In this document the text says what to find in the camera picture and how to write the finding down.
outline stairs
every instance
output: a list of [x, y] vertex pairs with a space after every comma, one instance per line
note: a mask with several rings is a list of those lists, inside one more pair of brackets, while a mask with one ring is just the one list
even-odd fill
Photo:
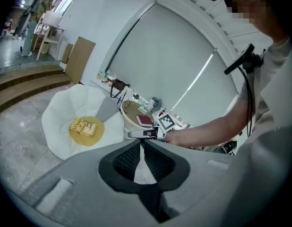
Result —
[[58, 65], [16, 70], [0, 76], [0, 113], [12, 105], [70, 80]]

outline roller blind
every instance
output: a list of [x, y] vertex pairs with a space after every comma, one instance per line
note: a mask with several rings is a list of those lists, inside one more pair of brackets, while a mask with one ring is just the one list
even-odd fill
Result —
[[225, 69], [218, 53], [214, 53], [203, 73], [173, 111], [192, 126], [221, 117], [237, 94], [230, 75], [223, 72]]
[[141, 97], [161, 98], [170, 110], [213, 50], [193, 26], [156, 4], [131, 30], [110, 68]]

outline brown handbag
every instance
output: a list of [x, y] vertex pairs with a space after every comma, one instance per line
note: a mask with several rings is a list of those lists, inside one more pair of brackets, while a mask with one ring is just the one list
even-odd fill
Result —
[[[123, 89], [128, 86], [130, 87], [130, 84], [126, 84], [125, 82], [119, 80], [119, 79], [115, 79], [112, 81], [112, 87], [110, 89], [110, 97], [112, 98], [116, 98], [122, 91]], [[112, 96], [112, 90], [113, 88], [116, 88], [119, 90], [119, 92], [115, 95], [115, 96]]]

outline black cable bundle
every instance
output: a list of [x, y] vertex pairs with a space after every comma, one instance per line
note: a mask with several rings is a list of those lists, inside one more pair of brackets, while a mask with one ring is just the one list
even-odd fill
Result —
[[243, 70], [238, 67], [242, 75], [244, 76], [246, 80], [246, 85], [247, 85], [247, 93], [248, 93], [248, 108], [247, 108], [247, 136], [249, 137], [251, 135], [251, 130], [252, 130], [252, 114], [253, 114], [253, 96], [252, 96], [252, 91], [250, 88], [249, 81], [246, 77], [246, 74], [243, 72]]

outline round table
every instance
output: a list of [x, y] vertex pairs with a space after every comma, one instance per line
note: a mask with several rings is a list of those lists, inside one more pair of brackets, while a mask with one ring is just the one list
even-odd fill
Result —
[[140, 126], [137, 122], [137, 115], [148, 116], [153, 123], [155, 122], [152, 114], [148, 110], [146, 114], [143, 114], [141, 111], [138, 110], [140, 106], [141, 106], [140, 104], [133, 101], [124, 101], [121, 104], [120, 109], [124, 118], [125, 137], [127, 136], [127, 133], [129, 131], [138, 131], [142, 129], [152, 128], [152, 126], [151, 127]]

